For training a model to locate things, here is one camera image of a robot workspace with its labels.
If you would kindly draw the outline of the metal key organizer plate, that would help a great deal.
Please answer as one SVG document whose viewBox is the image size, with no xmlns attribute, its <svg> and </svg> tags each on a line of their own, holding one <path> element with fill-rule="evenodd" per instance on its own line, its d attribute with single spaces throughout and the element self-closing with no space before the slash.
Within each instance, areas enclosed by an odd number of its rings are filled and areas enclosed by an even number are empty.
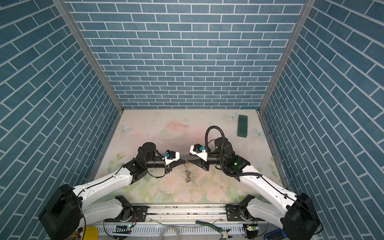
<svg viewBox="0 0 384 240">
<path fill-rule="evenodd" d="M 190 172 L 189 158 L 187 156 L 185 159 L 184 167 L 185 167 L 186 182 L 190 183 L 191 182 L 191 172 Z"/>
</svg>

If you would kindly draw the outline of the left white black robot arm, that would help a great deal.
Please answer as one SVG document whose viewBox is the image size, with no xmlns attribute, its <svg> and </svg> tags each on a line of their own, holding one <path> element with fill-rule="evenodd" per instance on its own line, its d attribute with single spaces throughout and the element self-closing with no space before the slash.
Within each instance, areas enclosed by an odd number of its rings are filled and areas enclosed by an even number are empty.
<svg viewBox="0 0 384 240">
<path fill-rule="evenodd" d="M 50 197 L 39 214 L 39 221 L 52 240 L 64 240 L 77 229 L 101 219 L 127 220 L 131 206 L 122 196 L 110 202 L 94 202 L 109 193 L 129 186 L 147 173 L 149 168 L 164 169 L 165 174 L 183 165 L 180 153 L 166 151 L 160 154 L 154 143 L 144 143 L 138 154 L 118 170 L 92 182 L 71 187 L 60 186 Z"/>
</svg>

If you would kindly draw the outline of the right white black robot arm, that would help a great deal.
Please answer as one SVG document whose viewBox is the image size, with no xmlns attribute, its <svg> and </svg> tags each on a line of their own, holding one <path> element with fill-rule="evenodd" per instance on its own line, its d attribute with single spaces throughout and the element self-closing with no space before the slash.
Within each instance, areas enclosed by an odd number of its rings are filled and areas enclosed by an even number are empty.
<svg viewBox="0 0 384 240">
<path fill-rule="evenodd" d="M 222 172 L 262 195 L 263 203 L 247 196 L 241 203 L 244 219 L 259 218 L 280 228 L 290 240 L 310 240 L 321 233 L 321 222 L 312 199 L 285 189 L 264 177 L 249 161 L 237 155 L 223 130 L 210 126 L 205 133 L 204 145 L 190 148 L 190 162 L 208 171 L 218 165 Z"/>
</svg>

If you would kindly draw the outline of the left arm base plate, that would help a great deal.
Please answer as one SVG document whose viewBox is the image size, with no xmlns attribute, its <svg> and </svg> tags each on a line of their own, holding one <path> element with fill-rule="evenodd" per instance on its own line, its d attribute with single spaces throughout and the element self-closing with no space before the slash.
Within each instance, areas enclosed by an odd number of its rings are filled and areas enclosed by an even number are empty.
<svg viewBox="0 0 384 240">
<path fill-rule="evenodd" d="M 148 206 L 124 207 L 122 212 L 114 219 L 114 221 L 143 223 L 147 218 L 148 209 Z"/>
</svg>

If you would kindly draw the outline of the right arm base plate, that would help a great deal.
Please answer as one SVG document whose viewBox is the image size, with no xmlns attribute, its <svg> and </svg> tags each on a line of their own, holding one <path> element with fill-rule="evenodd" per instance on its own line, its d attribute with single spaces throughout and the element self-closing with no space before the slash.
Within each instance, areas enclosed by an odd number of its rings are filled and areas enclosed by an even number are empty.
<svg viewBox="0 0 384 240">
<path fill-rule="evenodd" d="M 257 218 L 251 216 L 248 210 L 245 207 L 241 207 L 239 205 L 228 204 L 225 205 L 225 211 L 228 222 L 240 222 L 240 221 L 248 221 L 253 222 L 256 221 Z"/>
</svg>

